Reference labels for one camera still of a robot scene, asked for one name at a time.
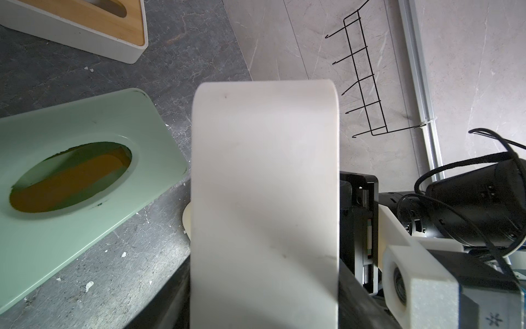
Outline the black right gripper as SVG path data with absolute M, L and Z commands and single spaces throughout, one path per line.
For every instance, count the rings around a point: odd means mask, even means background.
M 379 206 L 396 212 L 406 192 L 379 192 L 374 175 L 340 172 L 340 258 L 372 296 L 383 296 L 378 268 Z

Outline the white tissue box grey lid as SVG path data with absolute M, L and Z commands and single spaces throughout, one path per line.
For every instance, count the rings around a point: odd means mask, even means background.
M 192 107 L 191 328 L 337 328 L 330 80 L 207 82 Z

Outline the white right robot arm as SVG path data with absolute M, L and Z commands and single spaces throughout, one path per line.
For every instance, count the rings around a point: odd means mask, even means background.
M 381 268 L 380 208 L 394 225 L 421 239 L 460 289 L 517 291 L 507 258 L 525 248 L 525 161 L 519 144 L 487 128 L 504 150 L 458 161 L 421 176 L 412 191 L 380 193 L 374 175 L 340 174 L 340 257 L 370 293 L 386 285 Z

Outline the mint green tissue box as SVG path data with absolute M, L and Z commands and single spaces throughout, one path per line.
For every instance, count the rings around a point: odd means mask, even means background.
M 140 89 L 1 120 L 1 310 L 183 179 L 188 164 Z

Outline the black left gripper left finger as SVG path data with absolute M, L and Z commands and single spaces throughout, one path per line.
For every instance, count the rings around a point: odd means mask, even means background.
M 190 256 L 125 328 L 190 328 Z

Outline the large bamboo lid tissue box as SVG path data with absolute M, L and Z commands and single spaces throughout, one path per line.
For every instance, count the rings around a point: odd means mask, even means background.
M 192 204 L 189 202 L 182 214 L 182 225 L 184 227 L 184 233 L 189 239 L 191 239 L 191 212 Z

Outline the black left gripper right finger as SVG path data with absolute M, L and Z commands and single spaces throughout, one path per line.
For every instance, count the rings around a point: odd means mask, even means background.
M 350 271 L 339 272 L 339 328 L 400 328 Z

